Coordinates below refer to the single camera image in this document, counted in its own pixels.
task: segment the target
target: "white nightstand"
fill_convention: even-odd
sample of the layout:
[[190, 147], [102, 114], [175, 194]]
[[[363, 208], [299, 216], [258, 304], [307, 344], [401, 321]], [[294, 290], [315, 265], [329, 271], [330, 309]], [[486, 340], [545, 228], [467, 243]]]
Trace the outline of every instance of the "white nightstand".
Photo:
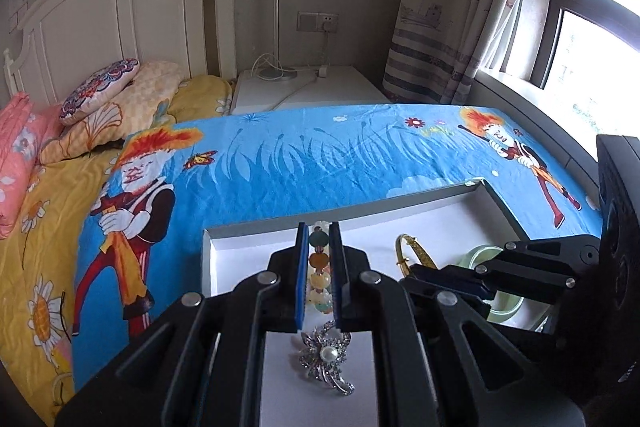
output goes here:
[[300, 71], [292, 80], [268, 82], [257, 76], [251, 77], [250, 70], [243, 71], [234, 92], [231, 114], [389, 102], [351, 66], [330, 66], [325, 78], [316, 78], [317, 72]]

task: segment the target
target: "blue bedsheet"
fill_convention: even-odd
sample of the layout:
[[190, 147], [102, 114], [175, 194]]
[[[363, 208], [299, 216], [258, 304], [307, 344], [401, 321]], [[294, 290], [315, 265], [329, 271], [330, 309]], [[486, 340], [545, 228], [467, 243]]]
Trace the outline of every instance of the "blue bedsheet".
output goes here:
[[129, 137], [79, 239], [76, 389], [186, 291], [206, 227], [487, 178], [532, 238], [600, 235], [584, 191], [492, 109], [323, 107]]

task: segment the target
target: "bead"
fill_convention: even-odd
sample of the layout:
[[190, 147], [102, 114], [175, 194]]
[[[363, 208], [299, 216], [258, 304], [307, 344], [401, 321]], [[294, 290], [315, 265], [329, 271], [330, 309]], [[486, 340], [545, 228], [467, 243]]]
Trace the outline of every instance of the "bead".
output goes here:
[[329, 277], [326, 273], [314, 273], [311, 275], [311, 277], [309, 277], [309, 282], [314, 288], [324, 290], [331, 284], [331, 277]]
[[327, 290], [322, 290], [320, 293], [313, 290], [309, 293], [309, 300], [313, 304], [327, 304], [331, 300], [331, 293]]
[[325, 253], [312, 253], [309, 256], [309, 264], [316, 270], [322, 269], [329, 264], [329, 256]]
[[320, 358], [325, 362], [335, 362], [338, 360], [338, 349], [334, 346], [324, 346], [320, 350]]
[[309, 244], [312, 247], [326, 247], [329, 244], [329, 236], [322, 230], [316, 230], [309, 236]]
[[315, 306], [316, 310], [322, 313], [331, 313], [334, 311], [334, 305], [331, 302], [328, 302], [327, 304], [316, 304]]

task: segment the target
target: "pillow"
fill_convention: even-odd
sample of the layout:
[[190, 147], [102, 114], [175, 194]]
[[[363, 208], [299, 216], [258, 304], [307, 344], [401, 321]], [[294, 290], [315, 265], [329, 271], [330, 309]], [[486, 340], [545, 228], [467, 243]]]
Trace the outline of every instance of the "pillow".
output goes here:
[[60, 109], [60, 123], [73, 125], [109, 102], [136, 76], [139, 67], [135, 58], [123, 58], [96, 71], [66, 97]]
[[18, 93], [0, 112], [0, 239], [14, 229], [47, 128], [32, 107], [28, 95]]
[[42, 145], [46, 144], [49, 140], [60, 137], [65, 130], [65, 126], [60, 123], [60, 109], [62, 104], [51, 105], [44, 109], [39, 116], [43, 117], [47, 121], [47, 128], [42, 136]]
[[142, 64], [126, 89], [68, 127], [59, 139], [49, 141], [40, 152], [40, 163], [76, 158], [98, 145], [148, 129], [156, 122], [165, 123], [166, 108], [183, 79], [178, 64], [163, 61]]
[[229, 83], [211, 74], [180, 83], [167, 113], [178, 123], [229, 114], [233, 91]]

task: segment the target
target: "gold bangle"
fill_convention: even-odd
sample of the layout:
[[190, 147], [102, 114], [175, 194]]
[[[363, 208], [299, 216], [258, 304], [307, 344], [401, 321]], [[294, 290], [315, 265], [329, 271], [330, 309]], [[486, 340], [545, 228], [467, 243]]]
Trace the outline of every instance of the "gold bangle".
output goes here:
[[398, 258], [398, 262], [396, 264], [400, 268], [400, 271], [402, 272], [402, 275], [404, 277], [409, 277], [411, 275], [411, 270], [409, 270], [409, 265], [407, 263], [407, 261], [409, 261], [409, 258], [405, 257], [402, 254], [403, 239], [417, 255], [420, 264], [429, 268], [433, 268], [434, 270], [438, 269], [431, 257], [429, 257], [427, 251], [423, 247], [421, 247], [420, 243], [415, 240], [415, 237], [412, 237], [405, 233], [401, 233], [398, 237], [396, 237], [396, 257]]

